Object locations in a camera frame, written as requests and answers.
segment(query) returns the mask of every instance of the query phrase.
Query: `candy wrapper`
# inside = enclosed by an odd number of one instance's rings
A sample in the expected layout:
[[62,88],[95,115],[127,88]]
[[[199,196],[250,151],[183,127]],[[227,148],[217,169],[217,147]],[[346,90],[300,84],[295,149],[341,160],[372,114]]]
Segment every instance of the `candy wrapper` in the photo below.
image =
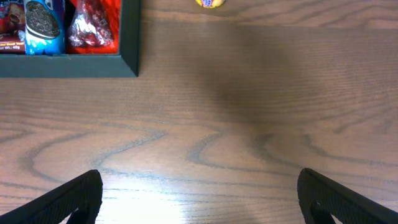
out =
[[24,0],[26,54],[65,53],[65,0]]
[[23,0],[0,0],[0,54],[25,52]]
[[70,54],[115,54],[119,46],[120,0],[71,0],[75,16],[68,30]]

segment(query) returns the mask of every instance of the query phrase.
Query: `blue cookie package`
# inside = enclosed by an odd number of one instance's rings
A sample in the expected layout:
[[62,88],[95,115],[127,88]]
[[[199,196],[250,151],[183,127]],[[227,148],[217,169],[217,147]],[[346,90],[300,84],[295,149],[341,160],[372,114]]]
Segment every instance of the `blue cookie package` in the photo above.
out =
[[65,0],[24,0],[27,55],[65,53]]

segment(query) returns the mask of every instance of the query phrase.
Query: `small colorful object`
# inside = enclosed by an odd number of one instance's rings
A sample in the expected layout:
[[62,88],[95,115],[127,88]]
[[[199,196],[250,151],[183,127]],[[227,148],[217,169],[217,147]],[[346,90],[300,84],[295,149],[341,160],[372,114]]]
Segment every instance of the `small colorful object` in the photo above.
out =
[[221,6],[225,0],[197,0],[197,3],[207,9],[214,9]]

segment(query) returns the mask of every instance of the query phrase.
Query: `wooden table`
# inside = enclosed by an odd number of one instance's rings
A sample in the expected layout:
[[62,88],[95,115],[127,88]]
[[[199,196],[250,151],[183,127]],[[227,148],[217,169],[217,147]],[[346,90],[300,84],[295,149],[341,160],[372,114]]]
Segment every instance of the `wooden table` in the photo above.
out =
[[303,167],[398,210],[397,9],[144,1],[141,77],[0,80],[0,213],[98,169],[98,223],[303,223]]

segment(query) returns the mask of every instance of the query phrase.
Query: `black box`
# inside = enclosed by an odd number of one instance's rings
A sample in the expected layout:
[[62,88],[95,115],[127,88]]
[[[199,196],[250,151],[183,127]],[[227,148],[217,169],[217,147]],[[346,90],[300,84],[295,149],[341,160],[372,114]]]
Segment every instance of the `black box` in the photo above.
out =
[[121,1],[118,54],[54,56],[0,54],[0,77],[105,78],[138,76],[141,0]]

